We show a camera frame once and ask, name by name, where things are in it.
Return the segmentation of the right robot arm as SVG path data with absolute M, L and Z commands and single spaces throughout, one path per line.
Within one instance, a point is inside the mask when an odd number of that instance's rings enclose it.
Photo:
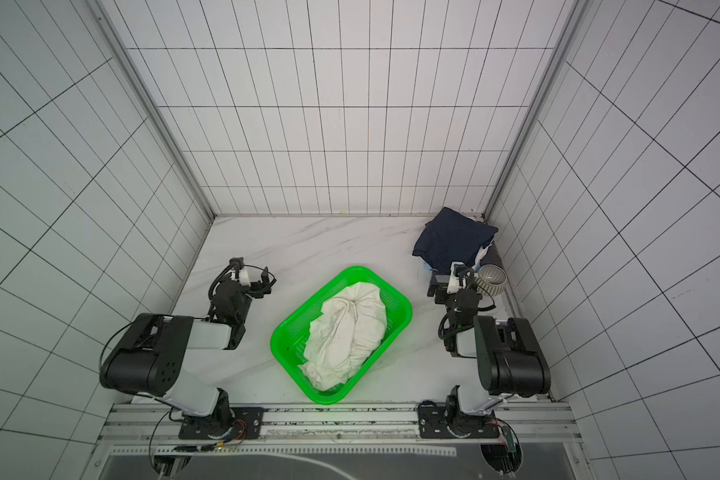
M 509 440 L 512 430 L 493 408 L 512 396 L 530 398 L 550 391 L 552 378 L 539 342 L 525 318 L 497 320 L 495 304 L 480 304 L 486 290 L 475 271 L 461 262 L 448 275 L 431 274 L 427 295 L 446 309 L 438 338 L 454 358 L 474 360 L 488 399 L 466 409 L 455 386 L 445 403 L 424 401 L 417 407 L 420 435 L 430 439 Z

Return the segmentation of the green plastic basket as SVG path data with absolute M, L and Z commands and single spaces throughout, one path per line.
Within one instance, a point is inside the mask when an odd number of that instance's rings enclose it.
M 356 375 L 344 384 L 327 391 L 319 391 L 311 385 L 300 369 L 300 366 L 305 363 L 304 348 L 309 338 L 310 323 L 321 315 L 323 302 L 342 289 L 358 282 L 372 283 L 380 288 L 380 296 L 386 306 L 387 315 L 385 336 L 381 345 L 368 357 Z M 331 279 L 275 328 L 270 341 L 270 349 L 274 358 L 307 398 L 320 405 L 332 405 L 348 395 L 407 328 L 412 318 L 411 302 L 402 293 L 372 270 L 363 266 L 352 266 Z

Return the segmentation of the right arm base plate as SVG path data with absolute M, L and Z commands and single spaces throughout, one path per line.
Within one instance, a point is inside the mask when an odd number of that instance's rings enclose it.
M 425 401 L 416 407 L 422 439 L 498 439 L 498 425 L 490 416 L 468 415 L 458 407 Z

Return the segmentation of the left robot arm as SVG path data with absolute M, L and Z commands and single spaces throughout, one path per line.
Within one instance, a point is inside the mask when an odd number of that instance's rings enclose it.
M 208 289 L 206 316 L 142 313 L 118 330 L 117 344 L 100 355 L 100 384 L 180 412 L 181 440 L 221 446 L 258 438 L 263 409 L 233 408 L 225 390 L 185 371 L 183 362 L 188 351 L 237 349 L 252 301 L 270 294 L 275 283 L 268 268 L 230 259 Z

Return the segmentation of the white t shirt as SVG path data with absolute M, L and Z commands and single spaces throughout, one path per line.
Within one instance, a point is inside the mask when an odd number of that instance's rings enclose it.
M 380 288 L 350 285 L 323 302 L 321 315 L 310 323 L 300 369 L 319 391 L 344 384 L 381 345 L 386 329 Z

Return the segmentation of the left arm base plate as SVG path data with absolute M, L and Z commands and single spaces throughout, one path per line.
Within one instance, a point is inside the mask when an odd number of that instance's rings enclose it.
M 265 410 L 261 407 L 232 407 L 227 413 L 206 417 L 187 416 L 178 433 L 181 440 L 239 441 L 260 436 Z

